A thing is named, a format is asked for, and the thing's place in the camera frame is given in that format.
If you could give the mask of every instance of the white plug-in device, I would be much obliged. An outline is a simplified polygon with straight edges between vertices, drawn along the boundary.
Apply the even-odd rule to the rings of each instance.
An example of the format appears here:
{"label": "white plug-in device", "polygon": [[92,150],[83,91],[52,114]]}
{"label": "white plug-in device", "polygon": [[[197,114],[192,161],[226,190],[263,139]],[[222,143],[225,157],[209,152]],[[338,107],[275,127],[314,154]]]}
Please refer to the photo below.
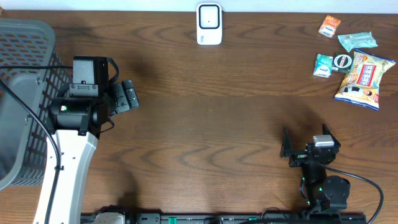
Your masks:
{"label": "white plug-in device", "polygon": [[221,6],[201,3],[197,7],[197,41],[200,45],[216,45],[223,37]]}

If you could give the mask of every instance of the candy wrapper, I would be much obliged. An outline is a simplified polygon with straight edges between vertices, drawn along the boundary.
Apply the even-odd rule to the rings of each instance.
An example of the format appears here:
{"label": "candy wrapper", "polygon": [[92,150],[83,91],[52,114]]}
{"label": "candy wrapper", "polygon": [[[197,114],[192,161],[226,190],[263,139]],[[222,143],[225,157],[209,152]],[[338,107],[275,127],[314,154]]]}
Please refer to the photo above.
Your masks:
{"label": "candy wrapper", "polygon": [[326,16],[318,32],[327,37],[333,37],[340,22],[341,21],[336,18]]}
{"label": "candy wrapper", "polygon": [[349,71],[351,71],[353,60],[353,56],[336,53],[335,57],[333,58],[331,69],[336,72],[347,74]]}
{"label": "candy wrapper", "polygon": [[372,32],[339,35],[338,40],[347,52],[350,52],[354,48],[377,47],[376,40],[372,37]]}
{"label": "candy wrapper", "polygon": [[344,77],[335,100],[379,110],[379,84],[396,61],[355,49],[351,71]]}
{"label": "candy wrapper", "polygon": [[313,75],[329,78],[331,75],[332,61],[332,56],[318,54],[315,61],[315,68],[313,69]]}

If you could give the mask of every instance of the brown wooden surface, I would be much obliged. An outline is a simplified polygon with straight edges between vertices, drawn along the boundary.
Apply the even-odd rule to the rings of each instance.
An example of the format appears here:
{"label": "brown wooden surface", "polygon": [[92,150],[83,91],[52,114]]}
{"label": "brown wooden surface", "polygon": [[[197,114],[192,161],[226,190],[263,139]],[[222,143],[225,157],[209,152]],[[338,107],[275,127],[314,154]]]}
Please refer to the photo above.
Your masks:
{"label": "brown wooden surface", "polygon": [[[196,43],[195,13],[5,12],[37,19],[74,55],[112,57],[141,106],[115,117],[88,171],[84,212],[104,205],[163,212],[261,212],[305,206],[300,169],[279,158],[282,127],[297,147],[326,123],[342,147],[332,167],[363,175],[385,193],[375,223],[398,220],[398,66],[383,76],[378,112],[333,100],[343,75],[313,77],[317,53],[345,52],[318,34],[326,14],[224,13],[223,42]],[[398,16],[334,14],[337,34],[372,31],[368,52],[398,59]],[[368,219],[377,190],[348,178],[348,210]],[[30,223],[40,187],[0,192],[0,222]]]}

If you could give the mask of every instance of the white wall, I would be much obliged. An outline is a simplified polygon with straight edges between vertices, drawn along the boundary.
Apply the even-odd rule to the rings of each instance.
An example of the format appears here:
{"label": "white wall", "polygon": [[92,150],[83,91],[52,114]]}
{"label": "white wall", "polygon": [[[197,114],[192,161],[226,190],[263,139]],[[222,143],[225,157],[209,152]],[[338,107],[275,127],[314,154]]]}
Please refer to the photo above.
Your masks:
{"label": "white wall", "polygon": [[[0,0],[3,9],[195,11],[196,0]],[[397,0],[218,0],[226,12],[398,14]]]}

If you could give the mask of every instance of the laundry basket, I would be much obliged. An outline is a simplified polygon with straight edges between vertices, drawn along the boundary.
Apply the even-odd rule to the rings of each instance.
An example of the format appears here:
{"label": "laundry basket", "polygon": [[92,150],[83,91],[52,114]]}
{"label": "laundry basket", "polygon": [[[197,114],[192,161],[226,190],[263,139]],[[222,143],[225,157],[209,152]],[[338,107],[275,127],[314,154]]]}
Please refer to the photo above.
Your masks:
{"label": "laundry basket", "polygon": [[[0,19],[0,66],[62,65],[55,33],[44,22]],[[45,121],[46,108],[72,79],[66,69],[0,69],[0,79]],[[47,157],[46,135],[0,88],[0,190],[9,184],[40,185]]]}

